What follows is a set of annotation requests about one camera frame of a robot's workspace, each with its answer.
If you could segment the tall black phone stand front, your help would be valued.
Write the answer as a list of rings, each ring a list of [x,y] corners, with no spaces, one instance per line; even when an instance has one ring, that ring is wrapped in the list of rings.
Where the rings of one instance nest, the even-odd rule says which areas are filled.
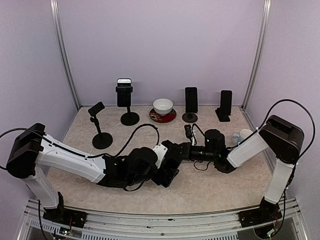
[[[137,124],[140,120],[139,115],[136,112],[131,111],[131,106],[130,107],[120,107],[120,108],[126,108],[127,112],[124,113],[121,118],[120,122],[125,125],[125,126],[133,126]]]

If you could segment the tall black phone stand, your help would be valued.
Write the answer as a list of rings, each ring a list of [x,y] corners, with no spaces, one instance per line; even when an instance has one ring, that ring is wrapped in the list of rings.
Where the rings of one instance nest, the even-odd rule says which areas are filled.
[[[106,149],[113,143],[112,135],[107,132],[101,131],[100,123],[97,118],[97,114],[104,108],[104,104],[100,101],[88,109],[88,113],[90,114],[90,121],[94,123],[97,129],[97,134],[92,139],[92,145],[99,150]]]
[[[131,111],[131,106],[130,107],[120,107],[120,108],[126,108],[127,112],[124,113],[121,118],[120,122],[125,125],[125,126],[133,126],[137,124],[140,120],[139,115],[136,112]]]

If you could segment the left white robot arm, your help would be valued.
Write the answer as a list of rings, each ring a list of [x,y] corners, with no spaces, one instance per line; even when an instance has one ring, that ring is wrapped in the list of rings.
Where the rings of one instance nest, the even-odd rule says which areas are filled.
[[[188,142],[177,144],[165,140],[153,148],[134,148],[128,155],[92,155],[57,141],[45,133],[41,123],[20,128],[20,131],[5,168],[10,175],[23,180],[44,209],[61,223],[70,218],[70,211],[64,207],[62,194],[53,189],[41,166],[60,169],[97,185],[126,192],[149,180],[166,188],[179,173],[181,162],[189,157],[191,146]]]

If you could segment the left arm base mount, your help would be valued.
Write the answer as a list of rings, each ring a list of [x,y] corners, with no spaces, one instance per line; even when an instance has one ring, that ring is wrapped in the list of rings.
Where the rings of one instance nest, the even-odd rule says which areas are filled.
[[[45,209],[43,218],[54,223],[59,223],[70,227],[83,228],[86,223],[87,213],[65,207],[61,209]]]

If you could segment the small round-base phone stand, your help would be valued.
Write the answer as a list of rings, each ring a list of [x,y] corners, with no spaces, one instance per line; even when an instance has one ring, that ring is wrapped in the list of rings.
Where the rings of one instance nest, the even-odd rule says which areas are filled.
[[[195,123],[198,120],[198,116],[195,113],[184,113],[182,120],[186,123]]]

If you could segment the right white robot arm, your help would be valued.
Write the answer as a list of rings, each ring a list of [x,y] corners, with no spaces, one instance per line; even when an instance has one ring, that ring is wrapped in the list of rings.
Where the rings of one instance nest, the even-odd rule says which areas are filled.
[[[225,136],[217,129],[204,133],[205,145],[190,145],[187,159],[213,163],[222,173],[229,174],[266,149],[276,156],[276,165],[269,187],[256,210],[256,218],[266,222],[279,208],[279,201],[289,185],[300,158],[305,134],[298,126],[272,115],[234,148],[227,148]]]

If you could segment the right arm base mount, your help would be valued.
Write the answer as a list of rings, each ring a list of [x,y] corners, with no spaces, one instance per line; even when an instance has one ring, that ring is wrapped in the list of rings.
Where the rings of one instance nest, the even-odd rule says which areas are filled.
[[[242,228],[268,223],[283,217],[277,204],[260,205],[259,208],[240,211],[238,216]]]

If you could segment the black phone white edge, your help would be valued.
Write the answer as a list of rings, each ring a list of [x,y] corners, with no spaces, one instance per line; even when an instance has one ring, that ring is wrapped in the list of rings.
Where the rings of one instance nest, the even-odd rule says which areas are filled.
[[[117,106],[130,107],[131,93],[133,92],[132,80],[130,78],[119,78],[116,86]]]

